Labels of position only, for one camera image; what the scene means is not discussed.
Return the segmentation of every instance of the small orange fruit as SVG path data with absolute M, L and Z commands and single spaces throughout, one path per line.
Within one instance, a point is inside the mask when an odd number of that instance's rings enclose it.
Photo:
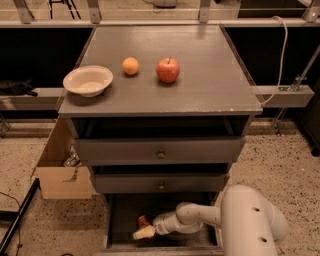
M 139 71 L 139 62 L 133 57 L 126 58 L 122 62 L 122 70 L 127 75 L 135 75 Z

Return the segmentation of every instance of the bowl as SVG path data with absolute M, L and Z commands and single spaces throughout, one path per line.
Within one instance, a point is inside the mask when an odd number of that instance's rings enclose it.
M 83 66 L 72 70 L 63 79 L 63 86 L 69 92 L 83 97 L 95 97 L 112 82 L 112 72 L 101 66 Z

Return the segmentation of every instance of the speckled floor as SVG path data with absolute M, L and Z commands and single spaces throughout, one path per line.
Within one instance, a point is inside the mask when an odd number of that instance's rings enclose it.
M 279 255 L 320 254 L 320 157 L 313 157 L 306 138 L 292 121 L 281 123 L 276 136 L 269 122 L 253 122 L 247 142 L 231 168 L 232 184 L 260 191 L 289 221 L 290 233 Z M 23 200 L 33 168 L 47 137 L 0 140 L 0 190 Z M 12 199 L 0 197 L 0 208 L 15 210 Z M 103 247 L 106 209 L 100 196 L 92 200 L 43 200 L 37 191 L 21 224 L 20 256 L 88 256 Z M 7 252 L 15 255 L 16 232 Z

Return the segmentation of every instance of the apple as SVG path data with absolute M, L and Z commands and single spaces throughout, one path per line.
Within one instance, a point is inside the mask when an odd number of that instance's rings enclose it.
M 173 83 L 176 81 L 180 73 L 179 62 L 172 57 L 163 58 L 159 60 L 156 67 L 156 72 L 158 79 L 161 82 L 166 84 Z

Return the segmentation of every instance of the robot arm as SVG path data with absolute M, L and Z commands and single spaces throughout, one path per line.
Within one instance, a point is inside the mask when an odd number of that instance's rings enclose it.
M 221 228 L 225 256 L 278 255 L 275 243 L 288 233 L 283 213 L 259 192 L 243 185 L 232 186 L 225 192 L 221 208 L 180 203 L 176 211 L 157 216 L 151 232 L 194 233 L 203 223 Z

